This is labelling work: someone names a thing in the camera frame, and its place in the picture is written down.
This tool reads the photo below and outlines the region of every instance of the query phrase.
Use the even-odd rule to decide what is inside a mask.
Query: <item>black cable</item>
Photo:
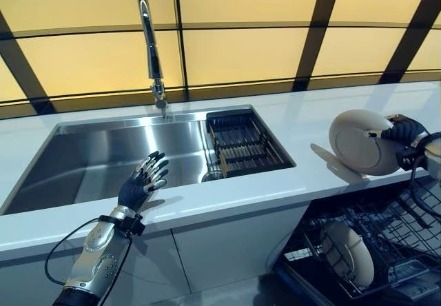
[[[110,285],[108,291],[105,293],[105,296],[104,296],[103,300],[101,301],[101,304],[99,304],[100,306],[104,305],[104,302],[108,298],[110,292],[112,291],[113,286],[115,286],[115,283],[116,283],[116,280],[118,279],[119,273],[121,273],[121,270],[123,269],[123,265],[124,265],[125,259],[127,258],[127,255],[129,254],[129,251],[130,251],[130,248],[132,246],[132,241],[133,240],[132,240],[132,237],[130,237],[129,235],[127,235],[127,237],[129,238],[129,246],[127,247],[127,250],[125,251],[124,258],[121,261],[121,264],[119,265],[118,271],[116,272],[116,275],[115,275],[115,277],[114,277],[114,279],[112,281],[112,284]]]
[[[435,210],[433,208],[431,208],[429,205],[427,205],[427,203],[425,201],[423,201],[420,196],[418,196],[415,193],[415,173],[416,173],[416,169],[419,166],[420,162],[422,160],[424,160],[425,155],[419,156],[415,159],[415,162],[412,165],[412,173],[411,173],[411,180],[409,183],[409,191],[411,194],[411,198],[413,199],[413,201],[415,202],[415,204],[422,210],[426,211],[427,213],[429,213],[430,215],[432,215],[434,218],[440,220],[441,219],[441,214],[438,214],[437,212],[435,212]]]
[[[48,270],[48,262],[50,259],[50,256],[52,255],[52,253],[54,253],[55,249],[60,246],[60,244],[62,244],[62,242],[64,242],[66,239],[68,239],[69,237],[71,237],[71,235],[75,234],[77,231],[79,231],[82,227],[85,227],[86,225],[89,225],[92,222],[98,221],[98,218],[94,218],[92,220],[89,220],[88,222],[80,225],[78,228],[76,228],[73,232],[71,232],[70,234],[68,234],[66,237],[64,237],[61,241],[59,241],[49,252],[48,256],[46,257],[46,260],[44,262],[44,272],[46,274],[46,277],[48,278],[49,281],[58,284],[58,285],[64,285],[65,282],[61,282],[59,280],[56,280],[55,278],[53,278],[50,274],[49,274],[49,270]]]

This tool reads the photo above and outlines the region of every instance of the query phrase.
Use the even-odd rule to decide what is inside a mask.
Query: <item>chrome faucet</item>
[[[153,92],[156,107],[161,109],[163,117],[165,118],[167,101],[165,100],[164,82],[162,80],[163,73],[159,63],[158,50],[156,49],[152,15],[150,14],[148,0],[138,0],[138,5],[141,14],[141,23],[144,29],[145,42],[147,44],[149,79],[153,80],[150,90]]]

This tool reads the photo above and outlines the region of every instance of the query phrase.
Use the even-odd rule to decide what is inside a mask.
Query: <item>black wire rack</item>
[[[423,178],[416,183],[416,192],[420,198],[440,213],[440,183],[431,178]],[[321,261],[350,299],[398,286],[431,269],[439,270],[441,221],[420,209],[413,202],[408,189],[396,196],[368,196],[350,203],[349,206],[340,204],[305,215],[284,251],[285,257],[295,261],[297,258],[311,256]],[[368,287],[354,283],[356,273],[353,265],[324,229],[326,224],[333,221],[353,229],[367,246],[375,269],[373,281]],[[324,253],[322,244],[326,238],[327,242],[331,241],[331,247],[327,247],[327,253]],[[338,255],[333,256],[335,261],[332,264],[327,261],[326,255],[329,252]]]
[[[207,114],[207,131],[225,178],[294,166],[250,109]]]

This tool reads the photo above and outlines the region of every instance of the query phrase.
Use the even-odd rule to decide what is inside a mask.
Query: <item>sink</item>
[[[116,197],[136,165],[156,150],[164,152],[169,161],[164,188],[229,177],[222,174],[216,142],[206,120],[210,114],[238,110],[251,110],[263,125],[248,105],[184,112],[165,119],[136,116],[60,123],[23,173],[0,214]],[[283,167],[293,166],[288,158]]]

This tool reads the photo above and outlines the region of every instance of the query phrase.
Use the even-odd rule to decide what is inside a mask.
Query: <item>white cabinet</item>
[[[192,292],[269,272],[308,203],[173,229]]]
[[[53,277],[64,281],[81,248],[62,251],[49,263]],[[51,305],[62,286],[44,274],[45,254],[12,261],[0,258],[1,304]],[[134,237],[132,249],[106,305],[146,305],[188,294],[189,289],[169,230]]]

